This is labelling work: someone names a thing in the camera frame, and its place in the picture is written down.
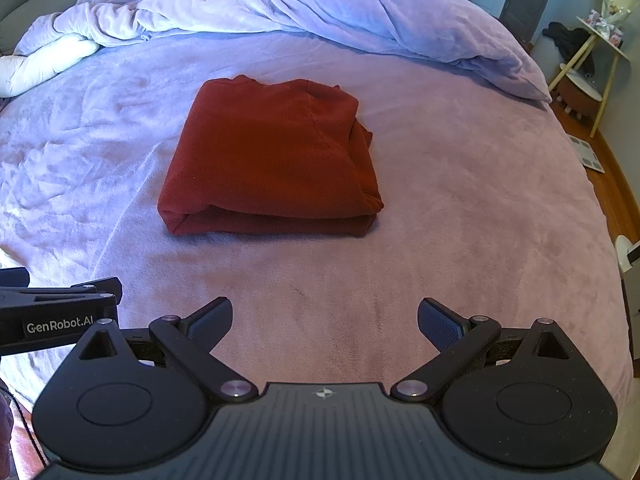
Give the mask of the person left hand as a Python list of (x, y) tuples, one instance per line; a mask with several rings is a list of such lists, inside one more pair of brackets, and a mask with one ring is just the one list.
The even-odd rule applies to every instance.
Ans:
[(13, 429), (13, 414), (9, 402), (0, 396), (0, 480), (10, 475), (10, 441)]

